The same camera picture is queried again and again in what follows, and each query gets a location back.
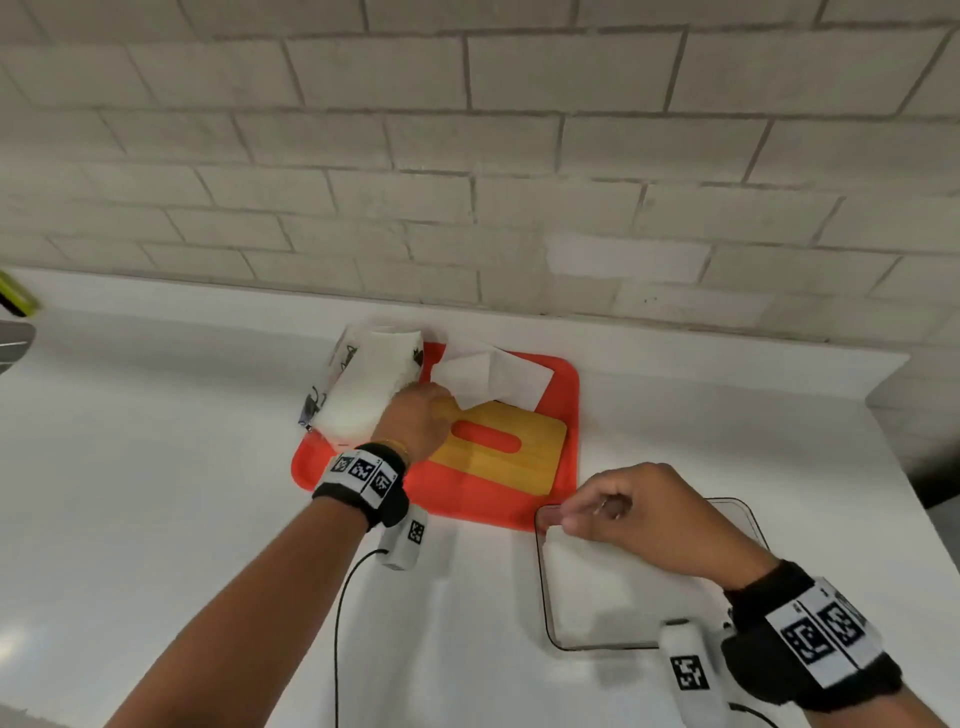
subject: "wrist strap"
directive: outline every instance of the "wrist strap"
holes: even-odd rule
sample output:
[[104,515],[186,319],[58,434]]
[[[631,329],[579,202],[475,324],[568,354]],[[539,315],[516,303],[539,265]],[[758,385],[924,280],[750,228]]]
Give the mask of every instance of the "wrist strap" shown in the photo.
[[333,458],[313,497],[332,497],[360,510],[367,530],[378,523],[387,527],[403,521],[410,500],[403,491],[406,464],[381,443],[367,443]]
[[791,562],[727,592],[737,634],[723,643],[727,666],[753,697],[831,713],[893,694],[900,667],[876,629],[826,580]]

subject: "gold bracelet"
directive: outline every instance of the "gold bracelet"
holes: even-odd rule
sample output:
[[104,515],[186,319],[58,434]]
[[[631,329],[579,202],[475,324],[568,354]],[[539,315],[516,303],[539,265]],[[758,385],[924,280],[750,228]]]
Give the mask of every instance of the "gold bracelet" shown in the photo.
[[407,466],[407,468],[409,468],[412,465],[410,450],[407,449],[407,446],[405,446],[403,443],[399,442],[398,440],[390,440],[388,438],[381,437],[376,440],[371,440],[371,442],[376,443],[378,445],[386,445],[388,448],[396,452],[396,454],[400,456],[400,459],[403,461],[403,464]]

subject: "person's left hand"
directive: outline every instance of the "person's left hand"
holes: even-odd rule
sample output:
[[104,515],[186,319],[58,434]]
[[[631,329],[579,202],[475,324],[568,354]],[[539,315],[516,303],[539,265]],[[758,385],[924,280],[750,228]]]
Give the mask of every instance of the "person's left hand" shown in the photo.
[[439,384],[411,384],[394,395],[380,416],[371,440],[387,446],[400,445],[399,455],[408,465],[426,460],[450,434],[453,397]]

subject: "cutting board handle hole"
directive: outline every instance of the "cutting board handle hole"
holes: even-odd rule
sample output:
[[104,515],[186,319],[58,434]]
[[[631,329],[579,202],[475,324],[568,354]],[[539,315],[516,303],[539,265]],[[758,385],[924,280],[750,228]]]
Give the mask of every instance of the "cutting board handle hole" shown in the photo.
[[450,432],[454,437],[459,437],[461,440],[481,445],[484,448],[506,452],[509,455],[520,452],[520,448],[523,447],[523,443],[516,435],[466,420],[455,422]]

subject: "hand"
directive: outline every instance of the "hand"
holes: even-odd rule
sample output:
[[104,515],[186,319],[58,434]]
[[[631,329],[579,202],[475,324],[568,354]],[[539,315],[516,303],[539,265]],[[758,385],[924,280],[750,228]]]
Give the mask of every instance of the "hand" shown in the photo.
[[371,440],[406,449],[399,455],[407,465],[426,460],[450,434],[455,407],[450,393],[439,384],[411,384],[394,395],[380,416]]
[[564,531],[630,551],[655,567],[742,589],[780,562],[669,465],[642,463],[590,478],[562,506]]

